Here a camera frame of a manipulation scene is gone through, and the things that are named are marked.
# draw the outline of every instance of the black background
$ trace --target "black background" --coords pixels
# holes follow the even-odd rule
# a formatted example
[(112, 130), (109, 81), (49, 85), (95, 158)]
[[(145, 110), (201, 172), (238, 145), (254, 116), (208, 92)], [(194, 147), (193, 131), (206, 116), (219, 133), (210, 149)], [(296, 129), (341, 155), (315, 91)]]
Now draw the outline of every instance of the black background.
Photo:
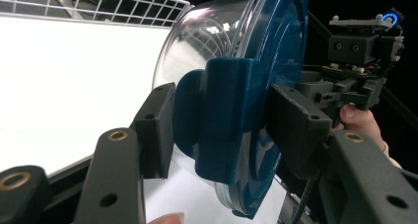
[[(187, 0), (193, 5), (209, 0)], [(394, 92), (408, 108), (418, 113), (418, 0), (310, 0), (310, 11), (327, 26), (329, 20), (338, 15), (340, 19), (372, 19), (376, 14), (384, 13), (394, 7), (399, 10), (405, 20), (401, 23), (405, 36), (405, 49), (400, 61), (389, 71), (387, 87)], [(308, 37), (307, 64), (323, 64), (327, 61), (327, 42), (314, 31)], [(381, 102), (372, 108), (381, 127), (383, 139), (390, 146), (390, 156), (401, 166), (418, 174), (418, 142), (417, 131), (408, 125), (389, 104)]]

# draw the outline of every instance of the screw hole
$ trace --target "screw hole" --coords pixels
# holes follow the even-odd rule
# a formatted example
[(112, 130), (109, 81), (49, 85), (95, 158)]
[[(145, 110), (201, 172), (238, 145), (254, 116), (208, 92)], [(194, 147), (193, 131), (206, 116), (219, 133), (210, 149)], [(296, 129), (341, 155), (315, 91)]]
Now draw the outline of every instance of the screw hole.
[(111, 133), (108, 136), (108, 140), (110, 141), (120, 141), (125, 139), (128, 136), (128, 134), (125, 131), (116, 131)]
[(117, 202), (117, 195), (114, 193), (110, 193), (101, 199), (101, 206), (109, 207), (109, 206), (114, 205), (116, 202)]
[(335, 49), (342, 49), (342, 44), (341, 44), (341, 43), (336, 43), (336, 44), (334, 45), (334, 48), (335, 48)]
[(389, 195), (386, 199), (393, 206), (397, 206), (397, 207), (400, 207), (400, 208), (407, 208), (408, 207), (408, 204), (406, 204), (406, 202), (404, 200), (402, 200), (401, 198), (399, 198), (397, 196)]
[(154, 118), (154, 115), (151, 114), (151, 113), (149, 113), (149, 114), (145, 115), (145, 118), (146, 119), (153, 119)]
[(351, 141), (355, 143), (362, 143), (365, 141), (365, 139), (362, 136), (357, 135), (355, 133), (345, 133), (345, 137), (347, 137), (348, 139), (350, 139)]
[(12, 190), (25, 184), (31, 178), (29, 172), (18, 172), (0, 179), (0, 190)]
[(360, 47), (357, 44), (354, 44), (354, 45), (351, 46), (352, 51), (359, 51), (359, 49), (360, 49)]

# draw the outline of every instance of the blue lid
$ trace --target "blue lid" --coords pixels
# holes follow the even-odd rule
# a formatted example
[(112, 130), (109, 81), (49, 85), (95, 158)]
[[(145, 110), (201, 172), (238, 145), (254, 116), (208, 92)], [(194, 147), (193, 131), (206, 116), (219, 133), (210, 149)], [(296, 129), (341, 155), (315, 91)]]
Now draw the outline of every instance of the blue lid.
[(227, 57), (209, 59), (177, 85), (174, 142), (239, 216), (253, 218), (280, 160), (264, 129), (267, 94), (271, 84), (299, 81), (307, 6), (308, 0), (249, 0), (237, 23), (244, 34), (233, 37)]

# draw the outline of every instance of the fingernail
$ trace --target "fingernail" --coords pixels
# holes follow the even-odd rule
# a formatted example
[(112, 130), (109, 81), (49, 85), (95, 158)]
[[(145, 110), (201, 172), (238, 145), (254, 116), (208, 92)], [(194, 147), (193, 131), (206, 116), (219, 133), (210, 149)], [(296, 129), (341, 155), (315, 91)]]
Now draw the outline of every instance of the fingernail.
[(356, 112), (356, 110), (354, 108), (352, 108), (352, 107), (347, 107), (344, 112), (345, 112), (345, 115), (347, 117), (352, 118), (352, 117), (354, 117), (354, 113)]
[(184, 212), (173, 213), (173, 215), (176, 215), (180, 219), (181, 224), (184, 224)]

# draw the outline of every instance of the cable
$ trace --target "cable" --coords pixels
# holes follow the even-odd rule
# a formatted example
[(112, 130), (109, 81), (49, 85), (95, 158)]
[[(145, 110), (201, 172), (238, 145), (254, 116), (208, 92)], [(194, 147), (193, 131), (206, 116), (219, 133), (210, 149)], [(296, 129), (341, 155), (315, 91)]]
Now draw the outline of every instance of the cable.
[(310, 199), (312, 190), (314, 188), (314, 181), (313, 179), (309, 179), (307, 181), (307, 185), (305, 186), (304, 193), (302, 194), (301, 201), (299, 202), (298, 208), (293, 213), (292, 221), (290, 224), (297, 224), (302, 217), (302, 214), (305, 211), (305, 207), (307, 206), (308, 200)]
[(316, 32), (326, 41), (328, 42), (329, 38), (332, 36), (332, 32), (317, 19), (311, 11), (308, 11), (310, 20), (309, 25), (316, 30)]

